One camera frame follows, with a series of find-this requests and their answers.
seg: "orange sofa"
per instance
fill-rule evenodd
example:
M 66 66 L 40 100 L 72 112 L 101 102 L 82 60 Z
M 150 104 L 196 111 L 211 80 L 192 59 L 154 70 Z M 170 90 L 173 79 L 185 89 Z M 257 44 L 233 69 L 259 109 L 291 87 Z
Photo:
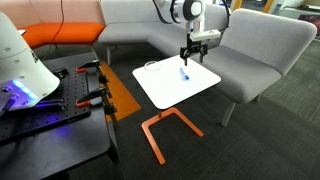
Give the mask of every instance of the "orange sofa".
M 32 49 L 47 44 L 89 45 L 103 31 L 100 0 L 1 0 L 0 11 L 17 27 Z

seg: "white robot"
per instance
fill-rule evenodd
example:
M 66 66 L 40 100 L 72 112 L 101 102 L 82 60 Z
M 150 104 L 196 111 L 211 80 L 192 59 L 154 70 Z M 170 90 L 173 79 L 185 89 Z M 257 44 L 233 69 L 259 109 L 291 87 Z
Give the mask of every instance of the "white robot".
M 36 105 L 59 86 L 60 80 L 42 64 L 2 12 L 0 24 L 0 108 L 3 113 Z
M 201 41 L 221 36 L 218 30 L 204 31 L 205 0 L 153 0 L 153 3 L 163 23 L 186 23 L 187 47 L 180 49 L 180 57 L 185 60 L 185 65 L 187 58 L 197 53 L 200 53 L 202 62 L 208 48 Z

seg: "gray sofa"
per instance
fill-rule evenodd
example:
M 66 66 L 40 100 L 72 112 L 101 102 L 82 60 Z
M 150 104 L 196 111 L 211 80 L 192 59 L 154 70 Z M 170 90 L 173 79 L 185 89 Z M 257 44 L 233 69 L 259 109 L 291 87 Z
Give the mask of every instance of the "gray sofa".
M 162 23 L 152 0 L 101 0 L 101 7 L 107 26 L 98 42 L 107 46 L 109 65 L 110 46 L 149 43 L 169 57 L 186 46 L 185 24 Z M 225 7 L 207 4 L 205 30 L 223 29 L 226 23 Z M 204 43 L 210 49 L 219 45 L 220 38 Z

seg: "orange cushion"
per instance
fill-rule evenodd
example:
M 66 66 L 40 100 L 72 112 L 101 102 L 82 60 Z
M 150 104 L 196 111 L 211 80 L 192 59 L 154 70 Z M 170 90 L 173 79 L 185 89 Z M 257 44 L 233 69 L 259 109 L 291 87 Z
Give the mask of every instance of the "orange cushion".
M 53 40 L 60 26 L 61 23 L 41 23 L 20 29 L 26 30 L 23 38 L 34 49 L 45 44 L 93 44 L 105 28 L 100 23 L 63 23 Z

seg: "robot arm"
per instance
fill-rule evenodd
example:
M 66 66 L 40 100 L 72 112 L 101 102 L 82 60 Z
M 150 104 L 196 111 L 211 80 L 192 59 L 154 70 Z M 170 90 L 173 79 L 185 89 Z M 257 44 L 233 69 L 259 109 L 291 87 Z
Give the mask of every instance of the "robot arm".
M 163 23 L 186 23 L 187 46 L 180 48 L 180 57 L 185 60 L 200 53 L 200 62 L 208 53 L 207 44 L 202 40 L 218 38 L 218 30 L 204 31 L 205 0 L 153 0 Z

